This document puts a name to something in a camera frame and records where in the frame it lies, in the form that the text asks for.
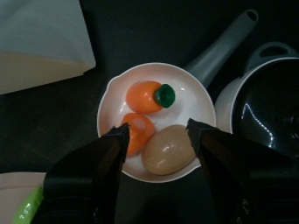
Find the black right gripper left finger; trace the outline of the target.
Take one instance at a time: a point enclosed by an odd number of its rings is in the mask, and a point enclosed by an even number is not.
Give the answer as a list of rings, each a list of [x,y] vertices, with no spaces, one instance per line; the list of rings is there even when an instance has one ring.
[[[115,224],[128,125],[72,151],[48,170],[32,224]]]

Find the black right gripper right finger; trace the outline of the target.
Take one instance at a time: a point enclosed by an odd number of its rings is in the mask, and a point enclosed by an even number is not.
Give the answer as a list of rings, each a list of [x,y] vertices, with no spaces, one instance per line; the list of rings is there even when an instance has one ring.
[[[218,224],[299,224],[299,157],[190,120]]]

